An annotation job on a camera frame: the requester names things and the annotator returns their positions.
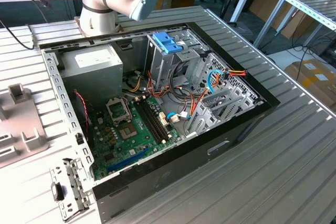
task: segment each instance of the motherboard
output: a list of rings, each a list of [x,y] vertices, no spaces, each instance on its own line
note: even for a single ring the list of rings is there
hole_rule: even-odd
[[[107,108],[101,107],[89,114],[95,180],[181,140],[177,130],[162,116],[163,112],[154,97],[114,103],[115,106],[109,105],[111,101],[114,102],[110,100]],[[125,120],[116,120],[122,116]]]

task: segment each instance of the slotted aluminum surface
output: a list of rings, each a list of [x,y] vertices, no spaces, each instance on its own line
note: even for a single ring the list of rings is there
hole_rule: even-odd
[[[153,12],[125,30],[196,22],[280,101],[248,139],[117,216],[110,223],[328,223],[336,213],[334,115],[261,53],[201,7]],[[81,38],[75,22],[33,26],[40,42]],[[13,28],[29,41],[27,27]],[[3,223],[62,223],[50,191],[49,167],[74,157],[38,50],[24,50],[0,30],[0,88],[22,82],[33,92],[50,148],[0,170]],[[91,208],[70,223],[99,223]]]
[[[336,29],[336,0],[285,0],[329,29]]]

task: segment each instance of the gray power supply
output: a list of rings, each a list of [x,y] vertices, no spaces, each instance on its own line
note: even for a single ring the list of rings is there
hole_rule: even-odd
[[[123,64],[110,45],[65,52],[61,60],[68,92],[77,90],[93,105],[121,95]]]

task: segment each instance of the ram slot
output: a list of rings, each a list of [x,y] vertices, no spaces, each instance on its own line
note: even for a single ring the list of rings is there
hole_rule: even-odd
[[[136,110],[138,111],[144,124],[146,125],[147,129],[150,131],[150,133],[154,137],[155,142],[157,144],[161,144],[162,140],[167,141],[168,135],[165,132],[161,123],[158,121],[156,116],[153,114],[149,105],[145,101],[142,101],[142,102],[135,103],[134,106]]]

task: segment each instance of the black cable on table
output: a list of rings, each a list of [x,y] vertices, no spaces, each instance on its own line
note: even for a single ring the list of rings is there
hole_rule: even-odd
[[[65,9],[68,19],[71,19],[71,13],[69,15],[66,0],[63,0],[63,4],[64,4],[64,9]]]
[[[321,39],[321,38],[323,38],[323,37],[326,37],[327,35],[329,35],[329,34],[331,34],[331,33],[335,32],[335,31],[336,31],[336,29],[334,29],[334,30],[331,30],[331,31],[329,31],[329,32],[325,33],[324,35],[321,35],[321,36],[317,37],[317,38],[316,38],[316,39],[314,39],[314,40],[319,40],[319,39]]]
[[[308,50],[310,50],[312,47],[314,47],[314,46],[311,46],[311,47],[307,47],[306,48],[306,50],[305,50],[305,52],[303,53],[303,55],[302,55],[302,58],[300,59],[300,65],[299,65],[299,70],[298,70],[298,75],[296,76],[296,80],[298,80],[298,78],[299,78],[299,75],[300,75],[300,71],[301,71],[301,67],[302,67],[302,62],[303,62],[303,59],[304,59],[304,56],[306,55],[306,53],[307,53],[307,51]],[[311,54],[316,60],[318,60],[318,61],[320,61],[320,62],[322,62],[322,63],[324,63],[324,64],[328,64],[328,63],[326,63],[326,62],[323,62],[323,61],[321,61],[321,60],[319,60],[319,59],[317,59],[313,54]]]
[[[303,15],[302,17],[301,17],[301,19],[300,19],[300,21],[298,22],[298,25],[296,26],[296,28],[295,28],[295,30],[294,30],[294,32],[293,32],[293,34],[292,34],[292,47],[294,48],[294,43],[296,43],[301,37],[302,37],[302,35],[303,34],[301,34],[300,36],[299,36],[299,38],[297,38],[297,40],[294,42],[294,36],[295,36],[295,32],[296,32],[296,30],[298,29],[298,27],[299,27],[299,25],[301,24],[301,22],[302,22],[302,20],[303,20],[303,18],[305,17],[305,15]]]
[[[72,19],[72,15],[71,15],[71,8],[70,8],[70,5],[69,5],[69,0],[66,0],[66,3],[67,3],[67,6],[68,6],[68,10],[69,10],[69,16],[70,16],[70,19]]]
[[[264,47],[266,47],[268,44],[272,43],[273,40],[275,40],[275,38],[282,32],[282,30],[285,29],[285,27],[289,24],[289,22],[291,21],[291,19],[283,26],[282,29],[280,29],[280,31],[278,31],[272,39],[270,39],[266,44],[264,44],[262,47],[259,48],[259,50],[262,50]]]
[[[10,33],[10,35],[12,35],[12,37],[21,45],[23,46],[24,48],[28,49],[28,50],[34,50],[35,46],[34,46],[34,41],[33,41],[33,47],[27,47],[25,44],[23,44],[13,33],[12,31],[1,21],[0,19],[0,24]],[[30,32],[32,33],[33,35],[33,31],[31,29],[31,27],[29,25],[27,25]]]
[[[300,57],[297,57],[296,55],[292,54],[292,53],[289,51],[290,49],[291,49],[291,48],[286,49],[286,51],[287,51],[288,53],[290,53],[292,56],[294,56],[295,58],[301,60]],[[322,60],[316,58],[313,54],[310,54],[310,55],[313,56],[315,60],[317,60],[317,61],[319,61],[319,62],[321,62],[321,63],[330,65],[330,63],[327,63],[327,62],[325,62],[325,61],[322,61]]]

